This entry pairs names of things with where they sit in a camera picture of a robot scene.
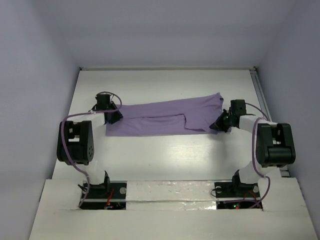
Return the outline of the purple t shirt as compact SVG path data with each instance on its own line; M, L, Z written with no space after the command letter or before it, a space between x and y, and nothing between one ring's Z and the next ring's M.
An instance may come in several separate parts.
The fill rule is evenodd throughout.
M210 129L222 113L221 94L123 105L123 118L106 127L107 137L149 137L216 134Z

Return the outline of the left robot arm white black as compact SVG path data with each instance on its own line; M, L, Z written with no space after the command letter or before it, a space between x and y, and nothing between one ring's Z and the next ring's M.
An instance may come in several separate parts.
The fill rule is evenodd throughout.
M79 186L83 193L93 189L97 196L104 198L111 191L107 174L103 180L92 184L88 171L79 166L88 166L94 158L94 127L112 125L123 119L122 100L109 91L97 93L95 100L95 105L87 112L68 115L60 122L56 156L58 161L73 166L85 176L86 182Z

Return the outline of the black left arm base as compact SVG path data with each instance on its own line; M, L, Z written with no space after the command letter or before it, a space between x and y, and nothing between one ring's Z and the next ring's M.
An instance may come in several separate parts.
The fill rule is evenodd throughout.
M87 197L80 206L82 210L125 210L127 182L111 182L90 186Z

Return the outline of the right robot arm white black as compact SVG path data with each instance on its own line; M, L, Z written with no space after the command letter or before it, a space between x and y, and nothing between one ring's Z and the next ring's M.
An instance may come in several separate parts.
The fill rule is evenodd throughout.
M241 198L258 188L258 181L276 168L291 165L296 160L292 128L288 123L270 121L266 114L247 113L248 102L236 99L223 110L210 129L228 132L231 128L251 133L251 161L237 170L229 182L215 182L214 193L218 198Z

